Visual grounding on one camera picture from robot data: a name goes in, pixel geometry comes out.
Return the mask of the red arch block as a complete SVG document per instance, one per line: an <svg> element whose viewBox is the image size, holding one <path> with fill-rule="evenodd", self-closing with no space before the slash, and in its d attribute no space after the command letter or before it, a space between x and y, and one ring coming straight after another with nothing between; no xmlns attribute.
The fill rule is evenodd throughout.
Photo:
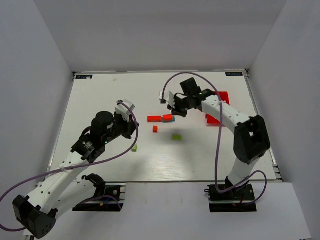
<svg viewBox="0 0 320 240"><path fill-rule="evenodd" d="M162 121L162 117L160 115L148 115L147 122L148 123L159 123Z"/></svg>

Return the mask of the small red cube block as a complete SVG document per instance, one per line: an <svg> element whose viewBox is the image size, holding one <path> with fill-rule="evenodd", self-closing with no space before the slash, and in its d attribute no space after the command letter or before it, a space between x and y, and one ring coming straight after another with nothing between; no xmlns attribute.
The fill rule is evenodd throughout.
<svg viewBox="0 0 320 240"><path fill-rule="evenodd" d="M153 128L152 128L152 131L154 133L157 133L158 132L158 126L157 125L154 125Z"/></svg>

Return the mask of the teal long block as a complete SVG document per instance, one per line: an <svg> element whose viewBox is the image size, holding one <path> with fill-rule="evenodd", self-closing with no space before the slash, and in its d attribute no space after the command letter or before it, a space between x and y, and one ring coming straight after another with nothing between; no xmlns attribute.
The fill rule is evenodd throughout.
<svg viewBox="0 0 320 240"><path fill-rule="evenodd" d="M176 121L176 119L174 116L172 118L163 118L163 117L161 118L162 123L173 123L175 121Z"/></svg>

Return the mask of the red rectangular block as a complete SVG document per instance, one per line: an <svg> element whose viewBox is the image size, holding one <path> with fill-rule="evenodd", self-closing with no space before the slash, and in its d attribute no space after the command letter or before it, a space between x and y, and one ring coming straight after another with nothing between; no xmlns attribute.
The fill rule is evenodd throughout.
<svg viewBox="0 0 320 240"><path fill-rule="evenodd" d="M164 119L171 119L173 116L171 114L165 114L162 116Z"/></svg>

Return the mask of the green rectangular block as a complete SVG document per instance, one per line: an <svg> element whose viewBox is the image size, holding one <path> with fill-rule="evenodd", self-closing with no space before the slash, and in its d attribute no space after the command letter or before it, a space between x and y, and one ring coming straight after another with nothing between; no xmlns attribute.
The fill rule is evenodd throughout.
<svg viewBox="0 0 320 240"><path fill-rule="evenodd" d="M171 135L171 139L173 141L181 141L182 140L182 136L180 134L172 134Z"/></svg>

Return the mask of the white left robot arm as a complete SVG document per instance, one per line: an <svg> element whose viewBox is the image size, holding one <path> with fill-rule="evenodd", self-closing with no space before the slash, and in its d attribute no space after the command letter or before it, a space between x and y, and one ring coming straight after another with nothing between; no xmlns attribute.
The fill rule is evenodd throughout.
<svg viewBox="0 0 320 240"><path fill-rule="evenodd" d="M103 198L106 183L94 173L83 176L75 192L66 189L84 170L97 164L107 144L119 137L131 139L139 133L138 127L132 108L118 105L114 113L98 112L58 168L26 196L15 197L12 205L17 221L36 239L42 239L66 211L87 199Z"/></svg>

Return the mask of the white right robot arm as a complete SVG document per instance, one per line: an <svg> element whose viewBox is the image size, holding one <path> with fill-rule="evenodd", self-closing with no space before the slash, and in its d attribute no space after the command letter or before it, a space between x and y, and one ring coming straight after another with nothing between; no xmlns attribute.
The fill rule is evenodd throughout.
<svg viewBox="0 0 320 240"><path fill-rule="evenodd" d="M255 165L271 147L265 120L260 115L248 116L227 104L214 85L202 90L194 78L189 78L180 86L182 97L166 90L160 93L160 102L167 105L172 115L185 118L189 110L199 110L219 120L220 126L233 134L236 159L225 179L226 188L216 186L216 191L224 194L246 185L255 174Z"/></svg>

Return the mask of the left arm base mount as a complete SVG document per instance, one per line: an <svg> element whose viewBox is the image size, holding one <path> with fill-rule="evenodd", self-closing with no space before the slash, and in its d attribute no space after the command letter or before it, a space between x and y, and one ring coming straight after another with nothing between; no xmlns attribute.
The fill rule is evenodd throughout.
<svg viewBox="0 0 320 240"><path fill-rule="evenodd" d="M125 203L126 184L106 184L104 192L95 193L91 201L85 200L76 205L73 212L119 213Z"/></svg>

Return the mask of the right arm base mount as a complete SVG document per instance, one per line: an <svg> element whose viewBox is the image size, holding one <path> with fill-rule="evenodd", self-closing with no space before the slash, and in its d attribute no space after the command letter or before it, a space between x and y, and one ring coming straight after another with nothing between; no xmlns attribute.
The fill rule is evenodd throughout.
<svg viewBox="0 0 320 240"><path fill-rule="evenodd" d="M209 211L211 213L253 213L257 212L254 190L251 184L240 189L219 193L214 184L204 190L208 196Z"/></svg>

